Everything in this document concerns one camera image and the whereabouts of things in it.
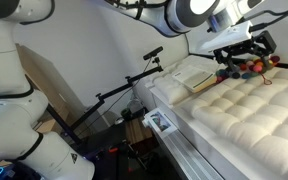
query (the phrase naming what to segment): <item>white wall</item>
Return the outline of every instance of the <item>white wall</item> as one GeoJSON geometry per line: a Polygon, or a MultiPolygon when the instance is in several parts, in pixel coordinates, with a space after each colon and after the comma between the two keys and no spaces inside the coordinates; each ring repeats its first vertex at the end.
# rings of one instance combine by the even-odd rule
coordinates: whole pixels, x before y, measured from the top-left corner
{"type": "MultiPolygon", "coordinates": [[[[159,46],[164,47],[164,51],[159,54],[162,67],[188,56],[188,42],[185,36],[165,38],[153,27],[108,9],[105,4],[100,11],[123,54],[130,75],[142,73],[148,63],[143,61],[143,56],[159,46]]],[[[145,79],[142,80],[136,91],[148,109],[153,109],[154,100],[150,91],[145,88],[145,82],[145,79]]]]}
{"type": "MultiPolygon", "coordinates": [[[[51,61],[85,107],[98,102],[97,93],[123,85],[128,75],[109,26],[87,0],[56,0],[53,16],[38,24],[18,25],[15,41],[51,61]]],[[[100,112],[119,96],[108,99],[100,112]]],[[[112,111],[120,114],[129,98],[112,111]]]]}
{"type": "MultiPolygon", "coordinates": [[[[248,17],[249,15],[252,15],[254,13],[257,13],[259,11],[263,10],[273,10],[273,11],[285,11],[288,10],[288,0],[266,0],[263,4],[261,4],[259,7],[254,9],[252,12],[246,15],[248,17]]],[[[272,17],[270,15],[264,15],[260,18],[257,18],[252,21],[253,24],[258,24],[261,22],[269,22],[272,20],[272,17]]],[[[205,37],[210,37],[211,35],[206,33],[208,26],[206,23],[204,23],[200,28],[196,28],[194,31],[190,32],[187,37],[190,42],[190,52],[195,52],[195,47],[199,44],[197,43],[201,39],[205,37]]],[[[277,43],[277,55],[280,55],[282,57],[282,62],[288,63],[288,18],[280,21],[279,23],[272,25],[271,27],[267,28],[269,32],[271,33],[272,37],[274,38],[275,42],[277,43]]]]}

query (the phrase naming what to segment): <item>floor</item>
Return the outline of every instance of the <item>floor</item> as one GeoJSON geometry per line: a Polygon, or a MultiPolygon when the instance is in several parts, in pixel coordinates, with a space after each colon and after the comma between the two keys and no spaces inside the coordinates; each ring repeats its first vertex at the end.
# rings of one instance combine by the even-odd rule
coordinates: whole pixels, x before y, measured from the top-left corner
{"type": "Polygon", "coordinates": [[[154,161],[154,173],[144,171],[136,160],[129,161],[129,167],[132,170],[129,174],[130,180],[180,180],[181,178],[175,171],[169,159],[165,156],[161,148],[157,148],[153,153],[158,154],[159,160],[154,161]]]}

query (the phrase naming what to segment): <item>mattress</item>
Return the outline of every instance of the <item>mattress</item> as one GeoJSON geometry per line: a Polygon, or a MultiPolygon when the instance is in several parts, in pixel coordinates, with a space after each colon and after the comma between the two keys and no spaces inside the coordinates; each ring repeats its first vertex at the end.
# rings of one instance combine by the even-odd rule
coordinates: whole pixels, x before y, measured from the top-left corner
{"type": "Polygon", "coordinates": [[[174,80],[172,76],[187,66],[197,67],[209,72],[216,72],[219,68],[224,67],[216,61],[198,57],[188,56],[184,60],[178,61],[168,67],[164,67],[161,73],[155,73],[150,76],[150,81],[162,93],[169,105],[177,104],[192,93],[184,85],[174,80]]]}
{"type": "Polygon", "coordinates": [[[227,79],[181,108],[218,137],[288,179],[288,69],[274,68],[265,76],[272,85],[264,85],[261,76],[227,79]]]}

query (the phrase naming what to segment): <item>bed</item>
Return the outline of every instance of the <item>bed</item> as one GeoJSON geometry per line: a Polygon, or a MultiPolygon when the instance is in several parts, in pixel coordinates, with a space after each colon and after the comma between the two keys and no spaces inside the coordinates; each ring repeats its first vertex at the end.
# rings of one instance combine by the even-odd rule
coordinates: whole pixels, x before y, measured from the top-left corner
{"type": "MultiPolygon", "coordinates": [[[[184,62],[201,61],[187,59],[184,62]]],[[[205,92],[184,94],[172,105],[171,93],[160,90],[158,81],[153,93],[182,134],[224,178],[288,179],[288,69],[274,68],[265,76],[272,85],[264,85],[261,76],[228,79],[205,92]]]]}

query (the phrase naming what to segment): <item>white mattress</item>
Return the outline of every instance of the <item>white mattress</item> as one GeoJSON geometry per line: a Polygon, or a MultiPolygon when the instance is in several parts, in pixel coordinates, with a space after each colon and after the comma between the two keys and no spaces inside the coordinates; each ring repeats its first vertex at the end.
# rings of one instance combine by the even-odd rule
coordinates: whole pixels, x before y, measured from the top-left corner
{"type": "Polygon", "coordinates": [[[288,70],[274,68],[250,80],[228,79],[181,105],[202,122],[269,168],[288,179],[288,70]]]}
{"type": "Polygon", "coordinates": [[[189,65],[209,72],[216,72],[220,67],[223,67],[223,65],[218,65],[216,61],[210,59],[198,56],[188,56],[184,60],[165,67],[163,72],[151,75],[150,81],[162,93],[169,105],[179,103],[192,95],[184,85],[172,78],[174,74],[189,65]]]}

